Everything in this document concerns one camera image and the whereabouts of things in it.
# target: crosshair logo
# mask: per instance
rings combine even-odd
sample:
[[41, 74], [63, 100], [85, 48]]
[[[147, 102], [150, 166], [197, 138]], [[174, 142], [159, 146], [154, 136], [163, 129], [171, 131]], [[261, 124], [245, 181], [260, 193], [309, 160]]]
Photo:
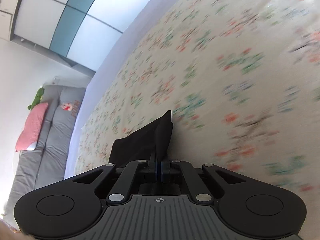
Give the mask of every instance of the crosshair logo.
[[162, 203], [163, 201], [165, 201], [165, 199], [159, 197], [159, 198], [155, 199], [155, 201], [157, 201], [158, 203]]

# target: circular pad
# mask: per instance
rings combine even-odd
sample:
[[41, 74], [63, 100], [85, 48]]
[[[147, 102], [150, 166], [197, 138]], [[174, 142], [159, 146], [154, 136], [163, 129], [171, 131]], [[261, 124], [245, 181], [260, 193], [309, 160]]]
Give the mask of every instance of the circular pad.
[[63, 195], [52, 195], [41, 199], [37, 209], [46, 216], [61, 216], [73, 209], [75, 202], [72, 198]]
[[247, 208], [261, 216], [273, 216], [283, 209], [280, 199], [270, 195], [255, 195], [247, 199]]

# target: bed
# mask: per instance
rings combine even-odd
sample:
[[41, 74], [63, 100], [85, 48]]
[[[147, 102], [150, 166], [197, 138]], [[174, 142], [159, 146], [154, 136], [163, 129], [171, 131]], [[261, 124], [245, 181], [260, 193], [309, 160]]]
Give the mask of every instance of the bed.
[[87, 88], [65, 178], [171, 109], [171, 159], [297, 193], [319, 238], [319, 2], [151, 0]]

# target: pink pillow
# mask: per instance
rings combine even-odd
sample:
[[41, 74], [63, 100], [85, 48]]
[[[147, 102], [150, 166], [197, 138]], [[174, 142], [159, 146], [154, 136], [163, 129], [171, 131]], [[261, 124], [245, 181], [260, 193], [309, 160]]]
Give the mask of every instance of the pink pillow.
[[43, 117], [48, 108], [48, 103], [36, 105], [27, 117], [24, 129], [16, 143], [16, 150], [33, 151], [36, 148]]

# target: green plush toy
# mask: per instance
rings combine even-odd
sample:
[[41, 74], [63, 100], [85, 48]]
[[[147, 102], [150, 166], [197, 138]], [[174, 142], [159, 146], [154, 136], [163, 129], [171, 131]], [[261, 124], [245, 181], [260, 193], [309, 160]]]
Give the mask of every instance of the green plush toy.
[[34, 108], [37, 104], [40, 103], [43, 94], [44, 94], [44, 88], [39, 88], [38, 92], [36, 94], [35, 100], [33, 100], [32, 104], [30, 106], [28, 106], [29, 110], [32, 110], [32, 108]]

